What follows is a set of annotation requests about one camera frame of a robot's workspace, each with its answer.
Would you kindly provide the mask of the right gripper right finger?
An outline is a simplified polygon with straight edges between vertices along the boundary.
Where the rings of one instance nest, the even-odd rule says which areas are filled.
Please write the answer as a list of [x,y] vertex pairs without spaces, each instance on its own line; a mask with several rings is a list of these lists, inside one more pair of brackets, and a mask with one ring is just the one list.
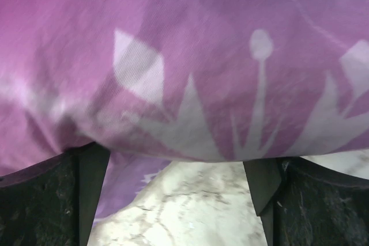
[[268,245],[368,245],[368,180],[301,157],[243,164]]

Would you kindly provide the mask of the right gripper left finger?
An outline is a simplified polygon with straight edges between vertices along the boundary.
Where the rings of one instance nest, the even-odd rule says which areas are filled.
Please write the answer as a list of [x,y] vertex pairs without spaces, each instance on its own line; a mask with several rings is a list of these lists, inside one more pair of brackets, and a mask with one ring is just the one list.
[[1,245],[87,245],[110,151],[73,148],[1,177]]

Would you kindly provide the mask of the pink purple printed pillowcase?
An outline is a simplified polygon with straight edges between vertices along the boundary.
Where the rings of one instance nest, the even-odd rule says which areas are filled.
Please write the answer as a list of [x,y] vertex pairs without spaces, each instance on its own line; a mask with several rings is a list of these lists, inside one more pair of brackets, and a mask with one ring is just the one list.
[[1,174],[91,142],[97,218],[167,160],[368,148],[368,0],[1,0]]

